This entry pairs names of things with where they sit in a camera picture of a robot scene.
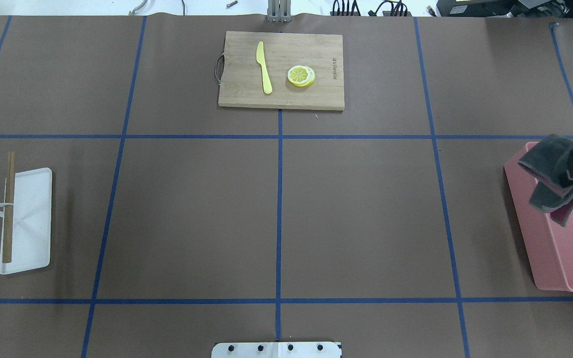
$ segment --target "knife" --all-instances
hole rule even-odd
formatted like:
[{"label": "knife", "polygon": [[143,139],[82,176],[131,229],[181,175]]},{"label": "knife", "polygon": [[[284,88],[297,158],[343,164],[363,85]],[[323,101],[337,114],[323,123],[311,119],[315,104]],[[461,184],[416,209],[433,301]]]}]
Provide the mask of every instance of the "knife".
[{"label": "knife", "polygon": [[262,68],[262,90],[264,90],[264,93],[270,94],[273,92],[273,87],[271,86],[271,80],[269,80],[267,63],[264,61],[264,42],[262,41],[258,43],[258,48],[255,50],[255,61]]}]

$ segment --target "pink bin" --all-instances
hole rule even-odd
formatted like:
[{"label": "pink bin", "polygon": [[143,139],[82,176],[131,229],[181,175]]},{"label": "pink bin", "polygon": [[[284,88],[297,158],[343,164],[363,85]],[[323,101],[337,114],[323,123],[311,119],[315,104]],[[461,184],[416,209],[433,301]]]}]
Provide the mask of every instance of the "pink bin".
[{"label": "pink bin", "polygon": [[505,174],[519,218],[523,241],[541,290],[573,292],[573,212],[566,227],[561,227],[529,204],[537,181],[518,166],[523,154],[537,142],[529,142],[505,164]]}]

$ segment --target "lemon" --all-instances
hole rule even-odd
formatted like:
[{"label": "lemon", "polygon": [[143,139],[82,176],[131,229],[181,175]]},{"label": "lemon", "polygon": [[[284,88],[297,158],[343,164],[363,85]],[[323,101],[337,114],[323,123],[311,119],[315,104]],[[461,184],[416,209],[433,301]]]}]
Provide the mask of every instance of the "lemon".
[{"label": "lemon", "polygon": [[315,72],[309,66],[293,66],[287,73],[287,78],[294,86],[305,88],[313,84]]}]

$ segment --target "towel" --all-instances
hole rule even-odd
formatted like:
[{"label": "towel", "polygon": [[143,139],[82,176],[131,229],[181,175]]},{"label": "towel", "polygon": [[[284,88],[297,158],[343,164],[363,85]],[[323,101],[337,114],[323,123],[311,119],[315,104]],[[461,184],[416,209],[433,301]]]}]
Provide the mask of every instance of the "towel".
[{"label": "towel", "polygon": [[551,134],[519,160],[519,165],[539,181],[530,197],[530,205],[549,213],[551,219],[563,227],[573,210],[573,183],[567,185],[562,181],[567,177],[572,151],[573,140]]}]

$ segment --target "wooden cutting board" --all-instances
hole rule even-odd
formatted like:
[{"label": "wooden cutting board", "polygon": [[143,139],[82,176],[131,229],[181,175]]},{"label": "wooden cutting board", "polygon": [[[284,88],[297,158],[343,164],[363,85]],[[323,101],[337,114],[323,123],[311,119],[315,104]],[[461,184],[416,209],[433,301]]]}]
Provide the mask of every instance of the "wooden cutting board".
[{"label": "wooden cutting board", "polygon": [[[273,86],[262,91],[262,72],[255,61],[260,41]],[[344,52],[341,35],[227,31],[225,65],[218,104],[223,107],[344,110]],[[289,68],[309,66],[315,82],[297,88]]]}]

